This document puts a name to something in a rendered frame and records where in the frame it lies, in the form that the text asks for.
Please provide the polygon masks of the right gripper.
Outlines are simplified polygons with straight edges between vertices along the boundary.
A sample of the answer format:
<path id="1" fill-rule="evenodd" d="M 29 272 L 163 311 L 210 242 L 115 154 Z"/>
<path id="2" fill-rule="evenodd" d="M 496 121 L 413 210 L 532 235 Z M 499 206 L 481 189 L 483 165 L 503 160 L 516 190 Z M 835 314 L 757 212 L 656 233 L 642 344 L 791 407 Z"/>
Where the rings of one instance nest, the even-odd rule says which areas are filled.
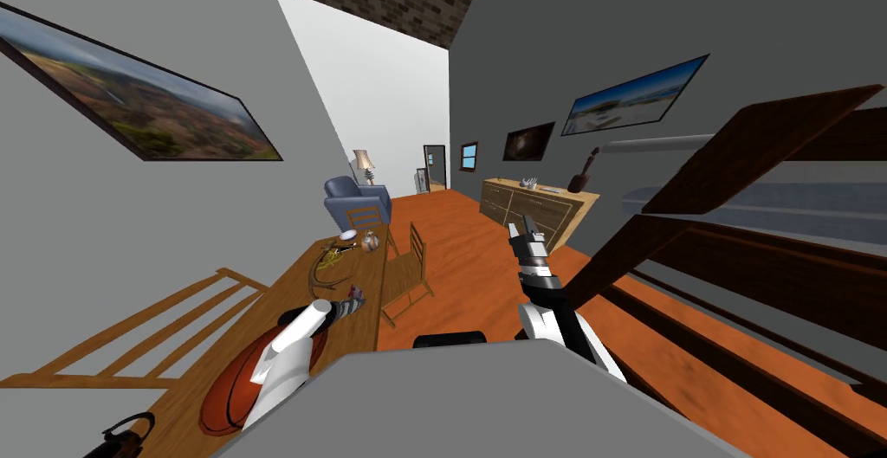
<path id="1" fill-rule="evenodd" d="M 546 250 L 544 235 L 537 228 L 533 218 L 528 215 L 522 217 L 525 234 L 521 234 L 517 225 L 508 224 L 510 237 L 510 245 L 514 251 L 515 257 L 520 263 L 532 263 L 532 261 L 546 261 L 548 252 Z"/>

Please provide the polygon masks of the light wood sideboard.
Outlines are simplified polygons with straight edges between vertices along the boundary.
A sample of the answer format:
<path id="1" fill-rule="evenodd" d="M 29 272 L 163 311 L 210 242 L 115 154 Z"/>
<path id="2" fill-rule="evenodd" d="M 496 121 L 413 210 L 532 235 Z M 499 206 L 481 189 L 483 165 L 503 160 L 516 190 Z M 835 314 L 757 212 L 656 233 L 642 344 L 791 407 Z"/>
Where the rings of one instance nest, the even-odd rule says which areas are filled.
<path id="1" fill-rule="evenodd" d="M 547 250 L 567 244 L 600 195 L 584 181 L 569 190 L 572 178 L 582 174 L 592 148 L 549 144 L 541 160 L 504 161 L 504 145 L 479 145 L 475 175 L 480 212 L 506 226 L 523 216 L 534 219 L 546 237 Z"/>

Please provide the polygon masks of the wooden dining table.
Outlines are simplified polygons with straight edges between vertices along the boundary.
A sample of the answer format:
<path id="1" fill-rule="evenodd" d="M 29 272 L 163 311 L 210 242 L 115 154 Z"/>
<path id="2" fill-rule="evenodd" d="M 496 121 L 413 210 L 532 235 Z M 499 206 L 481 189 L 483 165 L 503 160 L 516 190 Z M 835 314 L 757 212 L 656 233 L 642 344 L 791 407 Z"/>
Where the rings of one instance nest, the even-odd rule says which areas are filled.
<path id="1" fill-rule="evenodd" d="M 366 303 L 356 313 L 334 323 L 328 330 L 327 343 L 311 374 L 321 374 L 330 364 L 349 353 L 372 352 L 377 347 L 382 287 L 385 275 L 389 226 L 374 228 L 379 248 L 371 253 L 361 249 L 347 251 L 343 260 L 321 273 L 326 280 L 348 276 L 326 296 L 333 300 L 346 297 L 350 285 L 359 287 Z M 211 458 L 239 436 L 233 433 L 216 437 L 202 433 L 198 418 L 203 398 L 239 352 L 274 326 L 285 311 L 311 300 L 308 276 L 324 242 L 312 244 L 305 253 L 230 326 L 150 408 L 156 425 L 143 444 L 139 458 Z"/>

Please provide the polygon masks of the wooden slat-back chair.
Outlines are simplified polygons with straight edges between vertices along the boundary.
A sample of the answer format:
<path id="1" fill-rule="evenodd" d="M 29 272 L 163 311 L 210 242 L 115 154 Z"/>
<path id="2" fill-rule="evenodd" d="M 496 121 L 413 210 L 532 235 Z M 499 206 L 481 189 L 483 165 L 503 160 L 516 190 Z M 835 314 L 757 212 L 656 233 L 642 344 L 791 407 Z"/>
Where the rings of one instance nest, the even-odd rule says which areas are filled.
<path id="1" fill-rule="evenodd" d="M 268 286 L 229 268 L 190 284 L 0 388 L 164 390 Z"/>
<path id="2" fill-rule="evenodd" d="M 385 264 L 380 314 L 392 329 L 396 320 L 421 299 L 435 296 L 426 276 L 427 245 L 414 222 L 410 222 L 410 249 Z"/>
<path id="3" fill-rule="evenodd" d="M 385 218 L 377 206 L 367 206 L 347 210 L 346 219 L 350 226 L 352 226 L 352 229 L 357 231 L 385 224 Z"/>

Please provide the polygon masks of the dark framed picture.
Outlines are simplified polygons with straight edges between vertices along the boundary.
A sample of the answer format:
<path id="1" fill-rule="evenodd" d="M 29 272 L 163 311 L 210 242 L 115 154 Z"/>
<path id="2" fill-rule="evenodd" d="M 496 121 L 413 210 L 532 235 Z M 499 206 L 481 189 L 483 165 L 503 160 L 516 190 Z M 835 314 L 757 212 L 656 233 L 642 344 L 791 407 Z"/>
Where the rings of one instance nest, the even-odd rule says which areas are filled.
<path id="1" fill-rule="evenodd" d="M 502 160 L 505 162 L 542 161 L 555 123 L 549 122 L 510 132 L 506 138 Z"/>

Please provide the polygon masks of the dark framed doorway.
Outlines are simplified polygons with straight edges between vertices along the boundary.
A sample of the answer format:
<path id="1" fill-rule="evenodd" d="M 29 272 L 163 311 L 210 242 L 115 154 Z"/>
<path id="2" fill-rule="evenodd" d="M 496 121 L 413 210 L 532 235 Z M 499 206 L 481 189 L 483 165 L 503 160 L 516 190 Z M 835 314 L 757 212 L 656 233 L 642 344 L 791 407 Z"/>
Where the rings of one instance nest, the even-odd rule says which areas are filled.
<path id="1" fill-rule="evenodd" d="M 429 192 L 444 191 L 447 188 L 446 162 L 444 145 L 424 145 L 424 169 Z"/>

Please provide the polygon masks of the orange basketball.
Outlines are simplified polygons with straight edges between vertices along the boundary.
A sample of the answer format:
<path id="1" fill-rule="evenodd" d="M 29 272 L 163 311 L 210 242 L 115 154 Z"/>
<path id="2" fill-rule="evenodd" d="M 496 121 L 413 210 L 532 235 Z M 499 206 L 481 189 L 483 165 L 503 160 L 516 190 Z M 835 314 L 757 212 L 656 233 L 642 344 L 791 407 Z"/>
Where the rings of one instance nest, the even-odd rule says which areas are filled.
<path id="1" fill-rule="evenodd" d="M 198 427 L 210 436 L 230 435 L 242 429 L 261 389 L 250 381 L 264 348 L 282 332 L 284 326 L 269 328 L 244 347 L 207 391 L 198 418 Z"/>

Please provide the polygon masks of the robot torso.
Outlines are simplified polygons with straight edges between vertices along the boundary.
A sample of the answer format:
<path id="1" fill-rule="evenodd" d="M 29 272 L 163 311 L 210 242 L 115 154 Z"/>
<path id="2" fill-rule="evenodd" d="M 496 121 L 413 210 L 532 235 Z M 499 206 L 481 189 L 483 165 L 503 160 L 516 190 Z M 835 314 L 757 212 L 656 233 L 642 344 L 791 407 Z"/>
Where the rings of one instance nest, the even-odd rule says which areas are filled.
<path id="1" fill-rule="evenodd" d="M 551 340 L 349 354 L 212 458 L 749 458 Z"/>

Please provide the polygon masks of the beach picture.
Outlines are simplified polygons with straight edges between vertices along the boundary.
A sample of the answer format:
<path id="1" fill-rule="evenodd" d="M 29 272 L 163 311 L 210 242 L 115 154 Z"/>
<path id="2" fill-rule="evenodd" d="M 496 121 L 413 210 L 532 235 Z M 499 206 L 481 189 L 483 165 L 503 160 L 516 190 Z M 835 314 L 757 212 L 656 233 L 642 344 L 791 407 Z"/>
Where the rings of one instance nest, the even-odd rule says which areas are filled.
<path id="1" fill-rule="evenodd" d="M 566 137 L 662 121 L 708 58 L 702 55 L 576 99 L 561 135 Z"/>

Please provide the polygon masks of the black bag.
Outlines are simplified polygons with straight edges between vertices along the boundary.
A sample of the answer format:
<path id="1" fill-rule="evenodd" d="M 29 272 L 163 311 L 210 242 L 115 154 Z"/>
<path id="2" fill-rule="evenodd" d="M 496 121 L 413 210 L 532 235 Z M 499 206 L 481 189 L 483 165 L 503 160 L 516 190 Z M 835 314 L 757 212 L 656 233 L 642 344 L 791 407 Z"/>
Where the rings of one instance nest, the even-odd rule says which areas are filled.
<path id="1" fill-rule="evenodd" d="M 124 429 L 118 434 L 114 434 L 117 428 L 139 419 L 148 421 L 148 430 L 144 435 L 140 435 L 131 429 Z M 114 426 L 103 430 L 103 443 L 87 453 L 83 458 L 138 458 L 143 450 L 142 444 L 152 432 L 155 422 L 155 415 L 150 411 L 128 417 Z"/>

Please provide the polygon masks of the large landscape picture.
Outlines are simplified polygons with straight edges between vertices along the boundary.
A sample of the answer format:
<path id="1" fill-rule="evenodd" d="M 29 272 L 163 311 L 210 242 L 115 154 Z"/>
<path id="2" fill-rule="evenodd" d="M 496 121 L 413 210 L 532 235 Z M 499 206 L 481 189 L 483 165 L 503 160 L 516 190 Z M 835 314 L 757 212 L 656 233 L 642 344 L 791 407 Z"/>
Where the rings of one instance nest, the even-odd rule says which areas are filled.
<path id="1" fill-rule="evenodd" d="M 144 161 L 282 160 L 236 96 L 2 2 L 0 53 Z"/>

